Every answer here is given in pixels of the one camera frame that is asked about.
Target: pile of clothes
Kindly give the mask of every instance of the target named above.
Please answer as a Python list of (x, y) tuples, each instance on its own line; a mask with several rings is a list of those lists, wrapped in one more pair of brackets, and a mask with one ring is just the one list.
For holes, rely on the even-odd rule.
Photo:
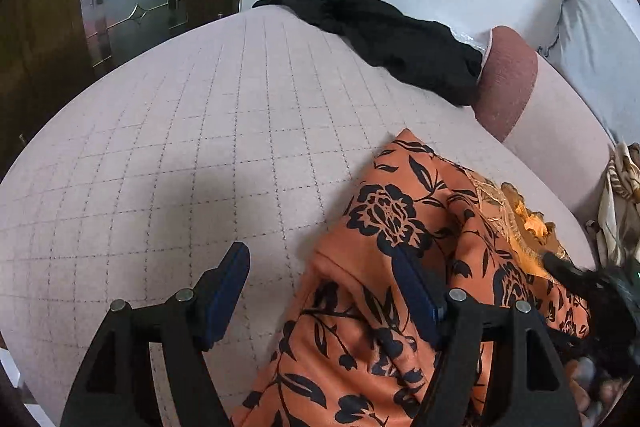
[(640, 144), (620, 142), (605, 171), (598, 222), (590, 223), (603, 266), (640, 259)]
[[(527, 301), (552, 328), (589, 331), (586, 303), (540, 263), (544, 249), (566, 256), (553, 224), (513, 186), (437, 156), (405, 129), (316, 244), (270, 361), (232, 415), (236, 427), (411, 424), (438, 353), (399, 289), (399, 245), (477, 301)], [(478, 425), (492, 354), (483, 343), (465, 425)]]

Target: beige patterned fabric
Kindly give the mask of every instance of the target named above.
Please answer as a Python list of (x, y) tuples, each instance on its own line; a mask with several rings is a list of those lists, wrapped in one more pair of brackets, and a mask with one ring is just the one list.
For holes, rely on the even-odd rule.
[[(409, 127), (438, 153), (512, 182), (591, 265), (571, 213), (511, 152), (430, 92), (366, 65), (279, 7), (211, 23), (111, 72), (63, 108), (0, 185), (0, 330), (55, 421), (115, 298), (157, 303), (218, 264), (252, 269), (206, 360), (228, 408), (249, 391), (306, 255), (351, 181)], [(161, 357), (167, 425), (178, 425)]]
[(603, 266), (622, 265), (627, 257), (640, 259), (640, 146), (616, 145), (607, 169), (600, 199), (596, 234)]

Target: orange floral fabric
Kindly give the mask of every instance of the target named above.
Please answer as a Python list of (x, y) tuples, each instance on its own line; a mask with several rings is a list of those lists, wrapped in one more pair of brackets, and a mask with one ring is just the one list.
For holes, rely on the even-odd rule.
[[(584, 302), (524, 273), (478, 204), (465, 169), (402, 131), (318, 242), (271, 361), (234, 425), (410, 425), (438, 354), (418, 335), (396, 283), (391, 261), (400, 244), (478, 301), (527, 300), (552, 327), (587, 334)], [(491, 344), (478, 355), (469, 425), (482, 410)]]

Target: metal screw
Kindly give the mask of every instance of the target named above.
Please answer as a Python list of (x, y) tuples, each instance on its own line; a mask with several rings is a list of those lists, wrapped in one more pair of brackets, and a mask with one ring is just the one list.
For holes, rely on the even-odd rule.
[(109, 309), (112, 312), (121, 312), (125, 306), (127, 305), (127, 301), (122, 299), (115, 299), (109, 306)]
[(188, 302), (193, 299), (193, 290), (191, 288), (183, 288), (178, 290), (175, 294), (175, 299), (178, 302)]
[(518, 301), (516, 302), (516, 309), (522, 313), (529, 313), (531, 311), (531, 304), (527, 301)]
[(466, 292), (460, 288), (453, 288), (449, 290), (449, 297), (454, 301), (462, 302), (466, 299)]

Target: black garment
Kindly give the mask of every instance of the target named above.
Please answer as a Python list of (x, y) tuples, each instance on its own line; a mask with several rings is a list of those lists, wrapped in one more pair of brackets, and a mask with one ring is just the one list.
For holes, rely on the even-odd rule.
[(411, 19), (381, 0), (261, 0), (279, 4), (321, 30), (349, 39), (370, 66), (383, 66), (400, 82), (429, 89), (455, 105), (478, 96), (482, 54), (458, 42), (439, 22)]

